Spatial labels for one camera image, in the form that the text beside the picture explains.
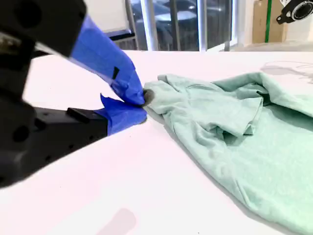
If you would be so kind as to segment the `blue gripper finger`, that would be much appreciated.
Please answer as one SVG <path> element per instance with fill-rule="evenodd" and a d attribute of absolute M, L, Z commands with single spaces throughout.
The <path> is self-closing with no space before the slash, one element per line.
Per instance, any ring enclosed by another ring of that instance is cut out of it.
<path fill-rule="evenodd" d="M 147 119 L 140 106 L 104 96 L 100 99 L 103 108 L 98 110 L 36 108 L 34 171 Z"/>
<path fill-rule="evenodd" d="M 92 21 L 82 0 L 1 1 L 1 74 L 26 77 L 36 44 L 98 75 L 126 103 L 143 107 L 154 98 L 142 88 L 132 60 Z"/>

